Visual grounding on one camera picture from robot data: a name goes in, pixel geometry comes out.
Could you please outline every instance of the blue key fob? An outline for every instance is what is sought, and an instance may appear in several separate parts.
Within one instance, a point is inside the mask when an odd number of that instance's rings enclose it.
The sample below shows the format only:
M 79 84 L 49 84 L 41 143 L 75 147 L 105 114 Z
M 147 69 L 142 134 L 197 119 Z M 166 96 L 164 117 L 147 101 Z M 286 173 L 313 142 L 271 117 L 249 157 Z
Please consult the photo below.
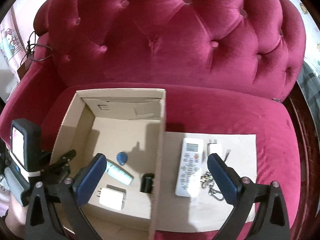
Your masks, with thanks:
M 123 166 L 128 160 L 128 155 L 125 152 L 119 152 L 117 154 L 117 162 L 120 166 Z

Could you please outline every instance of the brown box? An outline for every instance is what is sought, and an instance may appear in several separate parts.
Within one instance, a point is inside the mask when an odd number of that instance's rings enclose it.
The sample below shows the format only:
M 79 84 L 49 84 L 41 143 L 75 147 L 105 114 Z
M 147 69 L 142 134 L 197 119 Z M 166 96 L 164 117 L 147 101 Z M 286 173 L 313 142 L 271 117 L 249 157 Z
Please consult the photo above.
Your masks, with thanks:
M 165 125 L 165 90 L 94 89 L 77 91 L 61 124 L 51 163 L 71 149 L 77 152 L 70 162 L 71 176 L 87 166 L 97 153 L 116 163 L 124 151 L 123 168 L 134 179 L 125 185 L 109 176 L 101 178 L 84 213 L 103 239 L 152 239 L 160 190 L 162 141 Z M 152 194 L 140 192 L 141 177 L 154 173 Z M 126 191 L 121 211 L 99 203 L 99 190 L 107 185 Z M 63 212 L 65 227 L 70 228 Z

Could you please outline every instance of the light blue tube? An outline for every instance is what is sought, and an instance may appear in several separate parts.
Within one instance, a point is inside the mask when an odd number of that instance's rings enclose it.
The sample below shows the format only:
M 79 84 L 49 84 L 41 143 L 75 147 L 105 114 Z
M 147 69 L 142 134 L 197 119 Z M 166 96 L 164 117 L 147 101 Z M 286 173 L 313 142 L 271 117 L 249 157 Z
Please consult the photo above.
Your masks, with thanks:
M 121 183 L 126 185 L 130 185 L 131 181 L 133 180 L 133 178 L 128 173 L 126 173 L 121 168 L 108 161 L 106 173 L 108 173 L 111 177 L 113 177 L 116 180 L 119 180 Z

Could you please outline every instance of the blue gripper pad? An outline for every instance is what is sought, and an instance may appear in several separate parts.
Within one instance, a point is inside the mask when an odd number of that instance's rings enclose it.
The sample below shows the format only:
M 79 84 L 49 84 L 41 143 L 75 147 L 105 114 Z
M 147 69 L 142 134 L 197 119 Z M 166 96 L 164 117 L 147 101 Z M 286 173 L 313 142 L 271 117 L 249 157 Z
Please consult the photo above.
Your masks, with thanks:
M 89 165 L 82 168 L 75 176 L 72 189 L 76 195 L 76 203 L 79 207 L 89 202 L 106 168 L 106 157 L 98 153 Z
M 233 206 L 236 205 L 238 201 L 238 190 L 226 172 L 228 168 L 226 164 L 217 154 L 210 154 L 207 165 L 226 202 Z

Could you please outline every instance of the tufted sofa backrest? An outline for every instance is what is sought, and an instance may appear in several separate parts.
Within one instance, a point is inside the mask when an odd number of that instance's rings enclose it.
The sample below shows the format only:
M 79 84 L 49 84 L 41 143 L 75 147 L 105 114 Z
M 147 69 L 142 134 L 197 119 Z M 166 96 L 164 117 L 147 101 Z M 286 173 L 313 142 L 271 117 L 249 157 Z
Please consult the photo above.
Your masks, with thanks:
M 289 0 L 47 0 L 34 28 L 68 86 L 165 83 L 283 100 L 305 50 Z

